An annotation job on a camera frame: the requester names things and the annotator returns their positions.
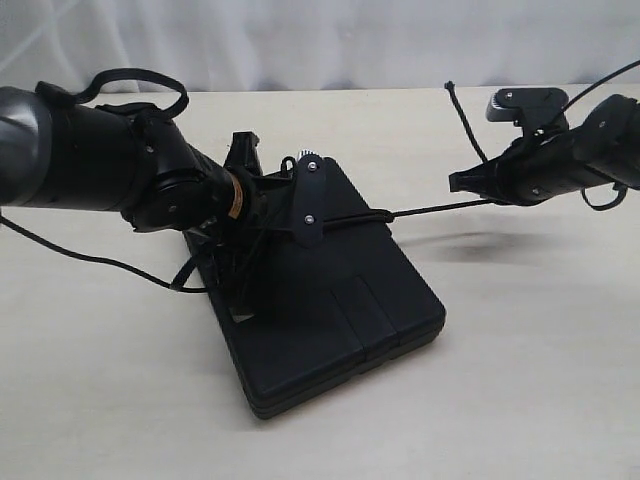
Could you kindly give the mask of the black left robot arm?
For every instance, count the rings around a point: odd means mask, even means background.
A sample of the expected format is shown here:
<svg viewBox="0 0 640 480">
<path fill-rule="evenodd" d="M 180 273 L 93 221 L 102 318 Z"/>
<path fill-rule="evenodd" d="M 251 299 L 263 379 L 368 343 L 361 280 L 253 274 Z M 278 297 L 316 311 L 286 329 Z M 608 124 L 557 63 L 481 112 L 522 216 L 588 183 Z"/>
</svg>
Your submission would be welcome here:
<svg viewBox="0 0 640 480">
<path fill-rule="evenodd" d="M 154 104 L 87 107 L 51 84 L 5 86 L 1 203 L 116 212 L 137 233 L 200 237 L 231 311 L 247 315 L 248 277 L 293 184 L 290 174 L 264 174 L 257 144 L 237 133 L 217 163 Z"/>
</svg>

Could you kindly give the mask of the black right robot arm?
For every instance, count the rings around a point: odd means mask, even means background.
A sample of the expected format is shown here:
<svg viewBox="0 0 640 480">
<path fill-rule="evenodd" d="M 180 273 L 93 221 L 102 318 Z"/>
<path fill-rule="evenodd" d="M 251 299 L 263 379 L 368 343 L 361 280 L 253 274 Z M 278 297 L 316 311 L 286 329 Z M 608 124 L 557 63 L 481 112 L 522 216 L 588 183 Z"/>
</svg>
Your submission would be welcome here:
<svg viewBox="0 0 640 480">
<path fill-rule="evenodd" d="M 493 159 L 449 175 L 452 193 L 523 207 L 605 184 L 639 188 L 639 101 L 620 94 L 577 127 L 521 136 Z"/>
</svg>

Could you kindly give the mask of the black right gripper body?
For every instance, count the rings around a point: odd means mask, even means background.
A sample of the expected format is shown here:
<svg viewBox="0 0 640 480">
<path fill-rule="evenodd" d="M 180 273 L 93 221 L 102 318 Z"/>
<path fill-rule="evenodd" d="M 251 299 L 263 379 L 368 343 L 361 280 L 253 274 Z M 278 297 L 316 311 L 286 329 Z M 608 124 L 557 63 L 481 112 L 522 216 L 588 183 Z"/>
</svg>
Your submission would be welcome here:
<svg viewBox="0 0 640 480">
<path fill-rule="evenodd" d="M 494 158 L 502 204 L 532 206 L 587 188 L 588 172 L 574 155 L 576 139 L 575 132 L 565 132 Z"/>
</svg>

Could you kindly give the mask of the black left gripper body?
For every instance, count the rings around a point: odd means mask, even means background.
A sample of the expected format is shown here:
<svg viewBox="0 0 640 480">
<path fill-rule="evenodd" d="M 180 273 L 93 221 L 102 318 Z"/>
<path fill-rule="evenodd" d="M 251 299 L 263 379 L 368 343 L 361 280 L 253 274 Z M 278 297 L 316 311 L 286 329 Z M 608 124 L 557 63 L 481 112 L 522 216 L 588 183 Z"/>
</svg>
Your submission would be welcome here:
<svg viewBox="0 0 640 480">
<path fill-rule="evenodd" d="M 297 174 L 298 160 L 293 156 L 284 157 L 276 172 L 264 173 L 258 144 L 255 133 L 235 132 L 224 162 L 233 182 L 234 200 L 222 233 L 222 246 L 242 256 L 256 253 L 267 234 L 276 229 Z"/>
</svg>

